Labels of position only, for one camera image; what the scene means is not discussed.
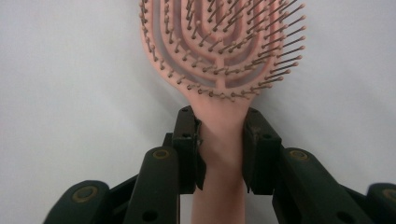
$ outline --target pink hairbrush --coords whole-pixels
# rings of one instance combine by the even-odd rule
[[[242,130],[252,99],[303,57],[296,0],[142,0],[143,47],[202,122],[193,223],[243,223]]]

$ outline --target bristle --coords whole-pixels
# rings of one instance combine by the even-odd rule
[[[305,36],[295,36],[306,27],[290,28],[299,27],[306,18],[297,16],[305,4],[296,3],[142,0],[139,17],[144,47],[160,74],[178,88],[233,102],[251,99],[283,80],[303,58],[293,56],[305,48],[296,48]],[[160,15],[155,4],[160,5]],[[153,31],[156,23],[160,31]]]

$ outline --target white background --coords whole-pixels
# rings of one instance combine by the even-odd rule
[[[396,183],[396,1],[305,2],[304,59],[253,107],[340,183]],[[188,102],[146,59],[138,12],[134,0],[0,2],[0,223],[41,223],[86,179],[116,186],[172,132]],[[249,195],[247,223],[276,223],[270,200]]]

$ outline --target hairbrush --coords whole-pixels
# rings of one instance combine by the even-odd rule
[[[194,193],[198,205],[193,206],[192,220],[243,223],[240,190],[224,196],[211,190],[222,183],[239,186],[244,119],[253,98],[283,80],[303,58],[301,32],[306,27],[301,25],[305,15],[300,12],[304,4],[297,0],[141,0],[139,5],[148,59],[190,102],[202,122],[200,154],[209,167],[218,169],[214,175],[206,171],[208,195],[195,199],[202,192]],[[222,174],[232,172],[236,181],[222,179]],[[204,202],[203,198],[216,199]]]

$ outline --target hairbrush head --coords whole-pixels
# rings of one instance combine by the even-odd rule
[[[195,95],[250,100],[303,57],[296,0],[142,0],[141,36],[161,76]]]

